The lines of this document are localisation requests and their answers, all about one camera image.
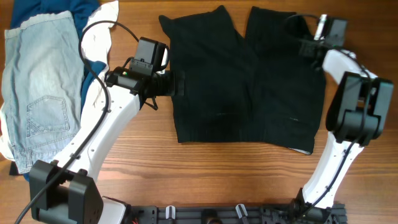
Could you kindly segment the black shorts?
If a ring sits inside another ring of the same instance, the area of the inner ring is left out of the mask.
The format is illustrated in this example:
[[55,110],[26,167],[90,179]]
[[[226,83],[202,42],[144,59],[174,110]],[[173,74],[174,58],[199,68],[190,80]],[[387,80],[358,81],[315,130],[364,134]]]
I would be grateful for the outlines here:
[[185,75],[174,96],[177,139],[265,142],[311,154],[326,80],[321,61],[301,56],[310,36],[303,16],[253,7],[245,35],[225,7],[171,19],[170,67]]

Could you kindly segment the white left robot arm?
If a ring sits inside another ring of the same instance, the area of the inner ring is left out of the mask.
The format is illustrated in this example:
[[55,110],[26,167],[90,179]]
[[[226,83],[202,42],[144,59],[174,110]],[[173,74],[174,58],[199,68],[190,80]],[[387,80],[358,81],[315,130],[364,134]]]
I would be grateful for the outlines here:
[[103,96],[89,121],[52,162],[30,170],[31,214],[43,223],[128,223],[130,205],[102,196],[96,180],[120,132],[148,99],[182,95],[182,71],[139,72],[117,67],[101,82]]

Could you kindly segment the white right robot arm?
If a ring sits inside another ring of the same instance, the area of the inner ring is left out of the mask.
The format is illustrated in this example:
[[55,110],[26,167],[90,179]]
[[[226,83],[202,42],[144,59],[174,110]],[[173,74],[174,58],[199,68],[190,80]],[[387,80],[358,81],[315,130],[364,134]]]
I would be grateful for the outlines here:
[[383,132],[394,84],[361,65],[354,53],[327,49],[322,68],[338,84],[326,115],[328,139],[319,163],[300,193],[296,218],[311,217],[333,206],[338,187],[360,152]]

